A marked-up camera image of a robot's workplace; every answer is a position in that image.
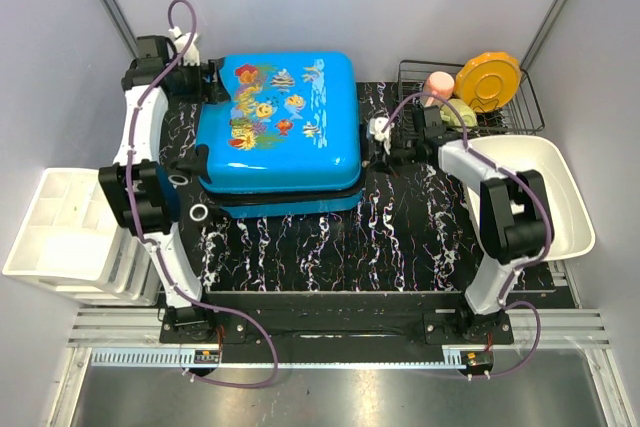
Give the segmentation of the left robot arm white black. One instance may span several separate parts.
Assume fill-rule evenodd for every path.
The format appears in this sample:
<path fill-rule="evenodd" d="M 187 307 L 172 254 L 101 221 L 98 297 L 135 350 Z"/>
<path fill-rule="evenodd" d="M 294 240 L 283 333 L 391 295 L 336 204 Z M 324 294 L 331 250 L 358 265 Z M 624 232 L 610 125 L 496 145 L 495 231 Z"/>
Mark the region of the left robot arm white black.
<path fill-rule="evenodd" d="M 121 80 L 126 120 L 113 163 L 99 170 L 102 192 L 118 225 L 149 254 L 165 291 L 161 339 L 221 342 L 221 316 L 205 308 L 203 288 L 180 238 L 180 198 L 159 160 L 161 127 L 172 98 L 224 103 L 224 62 L 187 65 L 165 36 L 137 38 L 137 56 Z"/>

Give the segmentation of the blue cartoon fish suitcase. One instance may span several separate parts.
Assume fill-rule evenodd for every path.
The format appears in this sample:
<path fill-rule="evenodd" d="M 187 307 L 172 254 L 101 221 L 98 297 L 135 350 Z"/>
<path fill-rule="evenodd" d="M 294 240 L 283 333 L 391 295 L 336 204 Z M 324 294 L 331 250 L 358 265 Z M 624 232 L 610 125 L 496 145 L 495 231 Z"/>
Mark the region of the blue cartoon fish suitcase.
<path fill-rule="evenodd" d="M 349 211 L 366 140 L 354 67 L 340 52 L 234 54 L 203 77 L 187 174 L 232 218 Z"/>

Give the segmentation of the orange round plate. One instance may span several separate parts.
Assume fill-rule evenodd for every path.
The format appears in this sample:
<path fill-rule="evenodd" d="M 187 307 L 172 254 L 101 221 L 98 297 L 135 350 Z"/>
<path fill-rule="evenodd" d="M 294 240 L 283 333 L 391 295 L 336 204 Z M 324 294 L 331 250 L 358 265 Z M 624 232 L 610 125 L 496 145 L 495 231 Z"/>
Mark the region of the orange round plate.
<path fill-rule="evenodd" d="M 506 52 L 485 52 L 467 61 L 458 72 L 454 95 L 476 113 L 491 113 L 512 100 L 521 77 L 515 57 Z"/>

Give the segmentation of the white drawer organizer box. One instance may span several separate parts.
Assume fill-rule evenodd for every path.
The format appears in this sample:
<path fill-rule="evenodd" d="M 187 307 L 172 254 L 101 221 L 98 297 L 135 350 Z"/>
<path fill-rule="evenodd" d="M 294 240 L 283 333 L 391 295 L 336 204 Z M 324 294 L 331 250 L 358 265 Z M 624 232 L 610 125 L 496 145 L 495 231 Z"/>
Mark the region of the white drawer organizer box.
<path fill-rule="evenodd" d="M 161 282 L 147 251 L 121 228 L 98 171 L 44 171 L 3 274 L 89 306 L 150 307 Z"/>

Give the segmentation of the black marbled table mat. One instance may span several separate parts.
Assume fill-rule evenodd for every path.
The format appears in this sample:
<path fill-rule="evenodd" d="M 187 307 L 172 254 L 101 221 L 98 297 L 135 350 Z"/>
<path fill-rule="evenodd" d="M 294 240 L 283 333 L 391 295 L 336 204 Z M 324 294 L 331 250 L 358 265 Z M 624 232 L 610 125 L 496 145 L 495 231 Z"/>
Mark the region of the black marbled table mat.
<path fill-rule="evenodd" d="M 229 220 L 196 180 L 178 186 L 180 234 L 208 291 L 453 291 L 483 251 L 463 186 L 425 164 L 368 175 L 352 210 Z"/>

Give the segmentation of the pink plastic cup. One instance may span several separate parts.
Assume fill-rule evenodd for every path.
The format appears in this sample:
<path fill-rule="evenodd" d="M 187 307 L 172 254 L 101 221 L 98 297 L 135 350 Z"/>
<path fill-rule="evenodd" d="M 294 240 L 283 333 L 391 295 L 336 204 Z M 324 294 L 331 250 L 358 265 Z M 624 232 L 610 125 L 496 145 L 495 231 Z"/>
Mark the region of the pink plastic cup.
<path fill-rule="evenodd" d="M 441 106 L 443 99 L 449 100 L 453 94 L 455 86 L 454 78 L 447 72 L 436 71 L 431 73 L 425 80 L 421 103 L 425 107 Z"/>

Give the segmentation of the aluminium rail frame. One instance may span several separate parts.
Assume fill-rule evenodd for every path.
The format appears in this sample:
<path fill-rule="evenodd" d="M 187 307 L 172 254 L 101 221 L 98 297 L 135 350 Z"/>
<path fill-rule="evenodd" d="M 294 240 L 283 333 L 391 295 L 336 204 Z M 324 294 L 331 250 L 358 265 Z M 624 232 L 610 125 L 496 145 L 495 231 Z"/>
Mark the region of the aluminium rail frame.
<path fill-rule="evenodd" d="M 609 345 L 601 316 L 577 307 L 570 282 L 561 270 L 552 273 L 543 290 L 522 290 L 511 299 L 507 313 L 514 342 L 510 345 L 427 345 L 380 335 L 287 337 L 269 334 L 252 317 L 231 309 L 257 331 L 240 343 L 194 343 L 160 339 L 158 308 L 88 307 L 73 323 L 68 347 L 95 366 L 256 368 L 270 370 L 383 369 L 457 370 L 467 353 L 512 351 L 523 357 L 529 348 L 539 350 L 600 350 Z"/>

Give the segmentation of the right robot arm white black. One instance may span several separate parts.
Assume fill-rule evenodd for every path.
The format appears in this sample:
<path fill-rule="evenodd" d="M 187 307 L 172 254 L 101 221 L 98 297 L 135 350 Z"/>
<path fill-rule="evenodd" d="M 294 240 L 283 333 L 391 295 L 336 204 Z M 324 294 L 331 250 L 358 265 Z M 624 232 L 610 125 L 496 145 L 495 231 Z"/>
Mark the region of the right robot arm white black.
<path fill-rule="evenodd" d="M 447 128 L 436 108 L 411 107 L 413 124 L 394 135 L 393 117 L 375 117 L 367 136 L 378 144 L 371 167 L 393 173 L 429 164 L 456 178 L 479 197 L 483 257 L 460 306 L 445 328 L 476 343 L 504 322 L 507 298 L 522 271 L 544 260 L 554 237 L 546 186 L 536 170 L 510 171 L 474 149 L 466 127 Z"/>

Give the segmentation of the white rectangular plastic basin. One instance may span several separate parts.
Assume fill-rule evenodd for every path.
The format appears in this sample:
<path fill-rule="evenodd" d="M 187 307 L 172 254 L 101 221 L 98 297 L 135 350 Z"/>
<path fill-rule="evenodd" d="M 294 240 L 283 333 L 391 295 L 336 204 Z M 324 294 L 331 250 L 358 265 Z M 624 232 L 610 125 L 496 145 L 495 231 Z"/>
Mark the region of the white rectangular plastic basin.
<path fill-rule="evenodd" d="M 542 174 L 554 227 L 548 262 L 579 257 L 592 250 L 595 232 L 589 213 L 555 144 L 543 137 L 511 134 L 472 139 L 470 145 L 513 172 L 536 170 Z"/>

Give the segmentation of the light green cup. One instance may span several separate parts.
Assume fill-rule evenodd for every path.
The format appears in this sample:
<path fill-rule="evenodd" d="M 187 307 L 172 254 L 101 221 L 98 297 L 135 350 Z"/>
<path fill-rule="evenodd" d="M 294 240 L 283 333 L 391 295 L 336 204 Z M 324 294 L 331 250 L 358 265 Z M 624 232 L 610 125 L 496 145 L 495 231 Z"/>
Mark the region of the light green cup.
<path fill-rule="evenodd" d="M 454 107 L 455 111 L 459 114 L 459 117 L 455 115 L 448 104 L 442 104 L 440 106 L 440 115 L 444 124 L 448 127 L 452 127 L 458 132 L 462 131 L 462 124 L 464 124 L 468 129 L 474 128 L 478 125 L 475 111 L 463 100 L 451 98 L 449 103 Z"/>

